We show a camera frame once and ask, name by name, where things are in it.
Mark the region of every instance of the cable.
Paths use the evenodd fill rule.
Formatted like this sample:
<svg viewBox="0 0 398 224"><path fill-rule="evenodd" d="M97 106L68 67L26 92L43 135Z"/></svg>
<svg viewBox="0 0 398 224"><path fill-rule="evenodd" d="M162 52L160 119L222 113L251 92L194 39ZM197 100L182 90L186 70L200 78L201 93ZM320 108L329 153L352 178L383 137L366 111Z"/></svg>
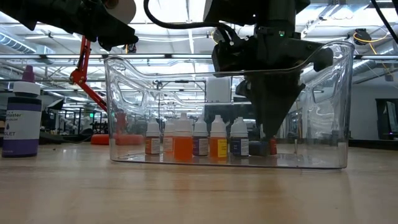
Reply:
<svg viewBox="0 0 398 224"><path fill-rule="evenodd" d="M376 52L376 50L374 49L372 43L369 43L369 45L371 46L371 49L372 49L373 53L374 53L375 55L377 55L377 52ZM383 67L387 70L388 74L389 74L390 76L392 76L392 74L391 74L390 70L387 68L387 66L386 66L384 63L381 63L381 64L382 64Z"/></svg>
<svg viewBox="0 0 398 224"><path fill-rule="evenodd" d="M375 76L381 78L381 76L380 76L379 74L377 74L371 67L369 67L369 65L367 65L366 63L365 63L365 65L368 67L369 71L373 72L373 74L374 74ZM394 88L396 88L396 89L398 90L398 87L395 86L393 83L392 83L391 86L394 87Z"/></svg>
<svg viewBox="0 0 398 224"><path fill-rule="evenodd" d="M354 39L359 40L359 41L361 41L361 42L365 42L365 43L375 43L375 42L377 42L377 41L380 41L380 40L385 39L385 38L388 36L388 33L386 33L386 35L385 35L384 37L379 38L379 39L377 39L377 40L363 40L363 39L357 38L357 37L356 37L356 34L358 34L358 33L354 33L354 35L353 35Z"/></svg>
<svg viewBox="0 0 398 224"><path fill-rule="evenodd" d="M234 37L238 35L235 33L235 30L232 27L222 24L220 22L194 22L190 24L169 24L167 22L162 22L156 19L149 11L149 0L144 0L144 11L147 17L156 25L166 28L166 29L194 29L194 28L202 28L202 27L217 27L220 30L225 30L231 38L226 35L225 32L221 32L224 37L224 40L228 42L232 41Z"/></svg>
<svg viewBox="0 0 398 224"><path fill-rule="evenodd" d="M392 38L394 38L395 42L398 44L398 37L397 34L394 32L390 24L388 23L387 19L384 17L383 13L380 10L379 5L377 4L376 0L371 0L377 14L379 15L380 19L383 21L384 25L386 26L387 30L390 32Z"/></svg>

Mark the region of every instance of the transparent container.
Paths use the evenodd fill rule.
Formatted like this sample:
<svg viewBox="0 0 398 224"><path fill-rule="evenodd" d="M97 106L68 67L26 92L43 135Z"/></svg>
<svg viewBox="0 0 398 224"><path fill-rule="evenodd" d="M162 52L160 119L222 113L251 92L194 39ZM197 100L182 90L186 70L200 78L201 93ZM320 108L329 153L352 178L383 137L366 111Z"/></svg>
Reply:
<svg viewBox="0 0 398 224"><path fill-rule="evenodd" d="M331 42L322 50L324 49L333 51L333 65L320 72L315 72L313 63L309 62L318 58L321 50L294 68L250 72L149 75L140 73L121 57L107 58L105 67L111 160L198 166L345 168L354 47L347 42ZM238 98L232 97L229 101L216 103L204 99L184 100L184 94L189 92L164 90L169 83L193 80L192 77L200 89L206 91L207 82L214 76L232 77L232 86L235 86L234 83L242 81L245 75L283 76L297 72L301 72L300 83L305 84L305 88L292 104L278 132L270 141L265 142L262 142L262 125L256 123L249 101L238 101ZM250 156L234 157L228 150L225 159L192 156L187 161L176 161L172 153L163 153L162 150L158 155L145 154L149 120L157 118L162 131L165 121L178 119L181 111L188 113L192 123L199 115L203 115L209 128L214 115L220 114L226 123L228 135L232 122L242 116L249 130ZM270 147L275 142L277 154L270 155Z"/></svg>

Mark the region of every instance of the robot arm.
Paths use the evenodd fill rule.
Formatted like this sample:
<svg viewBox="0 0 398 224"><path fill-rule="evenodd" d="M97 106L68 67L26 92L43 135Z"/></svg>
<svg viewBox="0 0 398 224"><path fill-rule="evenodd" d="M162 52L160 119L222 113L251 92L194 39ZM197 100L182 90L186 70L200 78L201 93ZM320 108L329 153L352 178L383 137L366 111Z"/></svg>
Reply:
<svg viewBox="0 0 398 224"><path fill-rule="evenodd" d="M135 44L135 30L108 11L117 0L1 0L0 11L30 30L37 22L84 35L89 41L111 50L117 45ZM135 14L136 8L129 10Z"/></svg>
<svg viewBox="0 0 398 224"><path fill-rule="evenodd" d="M107 10L118 0L1 0L0 10L33 30L37 21L76 32L83 40L97 41L106 50L124 44L135 44L134 29L116 19ZM144 0L148 18L167 29L215 27L223 39L212 53L217 72L263 70L267 74L246 74L236 89L238 95L249 99L256 112L256 123L263 124L266 139L273 137L295 99L305 87L299 83L300 69L286 72L298 64L313 62L320 71L333 62L333 52L325 49L316 60L307 58L322 44L300 40L295 32L295 16L309 5L309 0L206 0L204 22L168 24L156 19ZM218 21L241 26L255 25L254 35L241 39L234 29ZM71 80L84 89L101 107L106 103L85 85L90 43L82 42L78 68Z"/></svg>

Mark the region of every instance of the table surface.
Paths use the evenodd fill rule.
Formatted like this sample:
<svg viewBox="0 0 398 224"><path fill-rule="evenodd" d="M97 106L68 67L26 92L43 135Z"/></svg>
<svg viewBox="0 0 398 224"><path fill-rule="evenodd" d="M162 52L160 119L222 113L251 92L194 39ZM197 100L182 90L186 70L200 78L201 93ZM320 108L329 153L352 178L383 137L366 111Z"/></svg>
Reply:
<svg viewBox="0 0 398 224"><path fill-rule="evenodd" d="M398 152L341 172L120 163L107 146L0 160L0 223L398 223Z"/></svg>

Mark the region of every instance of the purple liquid bottle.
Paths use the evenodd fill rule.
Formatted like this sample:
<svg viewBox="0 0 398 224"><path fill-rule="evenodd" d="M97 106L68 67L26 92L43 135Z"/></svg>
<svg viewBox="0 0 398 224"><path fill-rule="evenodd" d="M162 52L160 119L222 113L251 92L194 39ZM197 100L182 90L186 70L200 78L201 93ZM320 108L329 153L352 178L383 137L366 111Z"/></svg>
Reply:
<svg viewBox="0 0 398 224"><path fill-rule="evenodd" d="M21 82L14 83L15 96L8 98L3 157L36 156L39 147L42 101L32 66L26 66Z"/></svg>

